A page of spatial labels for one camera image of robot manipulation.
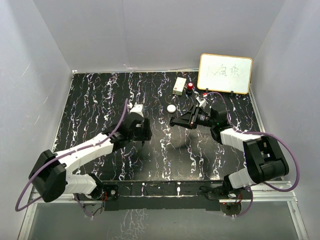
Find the white earbud charging case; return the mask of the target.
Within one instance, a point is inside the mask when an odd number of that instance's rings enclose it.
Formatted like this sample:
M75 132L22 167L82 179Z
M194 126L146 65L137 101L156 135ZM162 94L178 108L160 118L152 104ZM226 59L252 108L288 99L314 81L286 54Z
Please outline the white earbud charging case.
M173 104L170 104L170 105L167 106L167 111L169 113L174 113L176 111L176 109L177 109L176 106L173 105Z

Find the black round earbud case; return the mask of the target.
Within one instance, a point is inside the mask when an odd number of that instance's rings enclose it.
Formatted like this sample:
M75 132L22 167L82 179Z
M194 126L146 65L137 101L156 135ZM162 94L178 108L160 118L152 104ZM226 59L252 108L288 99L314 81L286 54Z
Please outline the black round earbud case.
M173 127L173 126L176 125L176 123L175 123L175 118L174 118L174 117L170 119L169 125L170 125L171 127Z

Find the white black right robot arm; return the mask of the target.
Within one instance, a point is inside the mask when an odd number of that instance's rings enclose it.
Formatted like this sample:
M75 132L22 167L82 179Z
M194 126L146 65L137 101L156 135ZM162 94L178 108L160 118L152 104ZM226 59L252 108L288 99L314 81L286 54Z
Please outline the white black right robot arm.
M210 113L193 105L180 117L173 117L170 126L196 129L204 126L210 129L212 138L219 144L233 147L244 153L246 167L226 175L221 186L201 186L200 191L230 199L241 190L252 185L283 177L289 173L289 165L273 136L240 133L229 123L226 108L211 108Z

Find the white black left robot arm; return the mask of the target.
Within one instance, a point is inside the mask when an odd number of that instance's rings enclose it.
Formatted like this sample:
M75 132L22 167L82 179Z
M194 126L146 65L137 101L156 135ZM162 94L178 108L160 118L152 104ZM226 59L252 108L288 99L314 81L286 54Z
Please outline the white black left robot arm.
M104 184L93 173L74 174L81 166L124 148L131 142L146 142L152 137L148 118L138 113L126 116L119 128L104 130L94 138L67 150L43 151L29 175L42 200L50 203L63 194L83 194L92 200L102 197Z

